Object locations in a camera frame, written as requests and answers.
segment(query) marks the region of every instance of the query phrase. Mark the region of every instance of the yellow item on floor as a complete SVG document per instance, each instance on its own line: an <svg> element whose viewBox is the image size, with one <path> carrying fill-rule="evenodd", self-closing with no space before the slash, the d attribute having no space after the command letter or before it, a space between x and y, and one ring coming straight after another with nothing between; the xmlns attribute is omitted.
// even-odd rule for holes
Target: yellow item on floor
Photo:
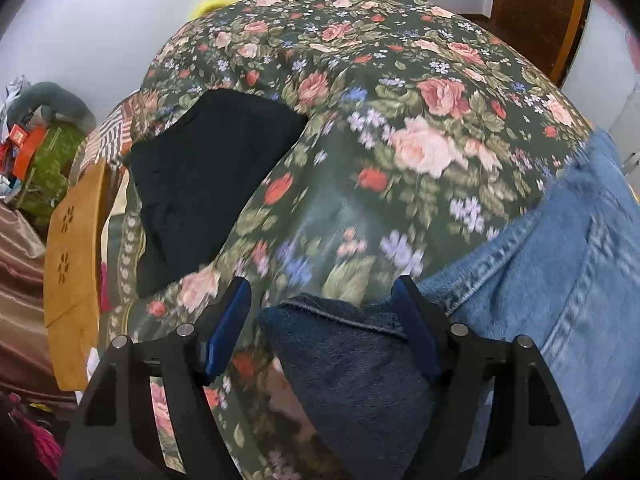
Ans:
<svg viewBox="0 0 640 480"><path fill-rule="evenodd" d="M208 14L212 10L221 9L228 5L236 3L238 0L202 0L198 6L193 9L191 13L191 19L195 20L205 14Z"/></svg>

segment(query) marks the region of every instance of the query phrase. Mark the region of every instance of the green patterned fabric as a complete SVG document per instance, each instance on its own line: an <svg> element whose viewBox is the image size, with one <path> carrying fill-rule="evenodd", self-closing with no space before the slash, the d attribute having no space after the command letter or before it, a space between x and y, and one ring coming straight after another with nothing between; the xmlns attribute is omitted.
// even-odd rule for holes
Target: green patterned fabric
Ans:
<svg viewBox="0 0 640 480"><path fill-rule="evenodd" d="M302 290L360 305L402 273L433 274L535 206L590 128L519 54L425 0L246 0L194 20L151 63L133 139L164 134L210 88L279 100L308 125L215 261L152 298L135 295L144 236L127 184L108 224L114 309L101 347L119 333L163 336L246 276L252 314L207 391L230 452L247 479L343 478L255 312ZM180 468L161 383L153 392L167 461Z"/></svg>
<svg viewBox="0 0 640 480"><path fill-rule="evenodd" d="M53 210L66 195L65 167L74 160L84 133L69 123L53 123L31 159L15 207L27 213L34 227L45 234Z"/></svg>

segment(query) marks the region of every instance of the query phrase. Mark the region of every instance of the brown satin fabric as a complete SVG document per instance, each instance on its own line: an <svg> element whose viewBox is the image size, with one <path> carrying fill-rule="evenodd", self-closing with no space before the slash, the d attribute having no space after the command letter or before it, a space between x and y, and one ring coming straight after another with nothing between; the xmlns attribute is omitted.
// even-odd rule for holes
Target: brown satin fabric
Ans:
<svg viewBox="0 0 640 480"><path fill-rule="evenodd" d="M42 308L45 247L16 211L0 203L0 388L49 406L76 405L58 389Z"/></svg>

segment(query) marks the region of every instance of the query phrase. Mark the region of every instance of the blue denim garment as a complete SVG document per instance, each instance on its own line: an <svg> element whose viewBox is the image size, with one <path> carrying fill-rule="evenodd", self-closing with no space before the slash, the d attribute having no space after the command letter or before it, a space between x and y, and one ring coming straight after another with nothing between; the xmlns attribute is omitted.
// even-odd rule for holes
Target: blue denim garment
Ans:
<svg viewBox="0 0 640 480"><path fill-rule="evenodd" d="M639 249L640 208L599 131L535 210L418 284L481 336L532 336L587 468L640 396ZM399 479L440 393L412 362L389 298L356 309L301 294L258 320L324 443L356 478Z"/></svg>

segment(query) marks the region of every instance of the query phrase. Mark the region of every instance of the folded black garment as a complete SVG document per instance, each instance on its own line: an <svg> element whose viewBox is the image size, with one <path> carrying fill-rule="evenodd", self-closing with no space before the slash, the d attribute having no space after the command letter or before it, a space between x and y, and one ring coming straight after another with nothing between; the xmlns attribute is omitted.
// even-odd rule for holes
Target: folded black garment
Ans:
<svg viewBox="0 0 640 480"><path fill-rule="evenodd" d="M305 124L305 116L284 104L210 90L160 136L132 146L126 164L146 234L140 298L213 260Z"/></svg>

